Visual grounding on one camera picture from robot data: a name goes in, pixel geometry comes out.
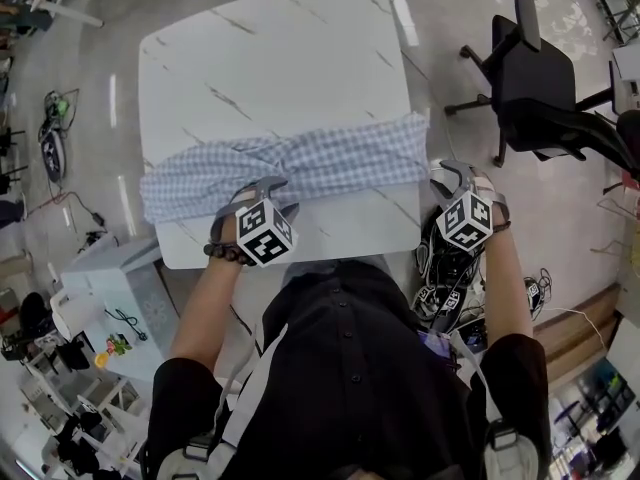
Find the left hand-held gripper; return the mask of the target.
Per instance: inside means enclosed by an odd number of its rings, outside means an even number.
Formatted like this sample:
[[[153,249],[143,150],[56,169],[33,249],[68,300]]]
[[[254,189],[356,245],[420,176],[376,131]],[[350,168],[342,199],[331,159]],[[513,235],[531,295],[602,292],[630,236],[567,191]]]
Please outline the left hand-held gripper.
[[[281,176],[266,176],[252,184],[256,201],[235,213],[236,239],[240,249],[258,266],[267,267],[292,253],[298,241],[292,223],[299,204],[278,210],[269,199],[271,193],[288,184]]]

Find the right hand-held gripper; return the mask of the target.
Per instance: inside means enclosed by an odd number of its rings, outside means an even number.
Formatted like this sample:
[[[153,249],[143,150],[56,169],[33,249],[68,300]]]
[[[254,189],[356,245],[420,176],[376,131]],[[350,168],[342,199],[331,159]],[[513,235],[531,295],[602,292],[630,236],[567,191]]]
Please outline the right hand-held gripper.
[[[475,193],[475,174],[470,164],[446,159],[440,166],[458,176],[457,191],[465,192],[437,217],[442,238],[449,244],[471,252],[493,234],[491,205]],[[452,192],[440,181],[431,179],[430,188],[438,203],[450,203]]]

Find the person's right hand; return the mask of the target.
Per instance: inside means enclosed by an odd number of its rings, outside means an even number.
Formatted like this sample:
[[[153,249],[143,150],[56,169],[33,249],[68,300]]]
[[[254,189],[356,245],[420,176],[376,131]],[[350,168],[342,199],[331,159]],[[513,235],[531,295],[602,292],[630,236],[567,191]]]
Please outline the person's right hand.
[[[483,171],[476,168],[473,168],[472,171],[475,174],[477,195],[490,203],[493,215],[493,232],[497,233],[508,229],[511,220],[505,196],[496,190],[493,182]]]

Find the person's left hand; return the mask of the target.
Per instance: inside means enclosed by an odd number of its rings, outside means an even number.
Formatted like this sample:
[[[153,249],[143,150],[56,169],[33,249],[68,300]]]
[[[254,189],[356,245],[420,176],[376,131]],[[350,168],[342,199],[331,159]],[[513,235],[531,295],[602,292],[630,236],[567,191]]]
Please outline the person's left hand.
[[[209,242],[211,244],[230,244],[237,240],[236,216],[238,209],[251,207],[255,203],[256,188],[245,187],[237,192],[231,201],[221,208],[215,216],[210,229]]]

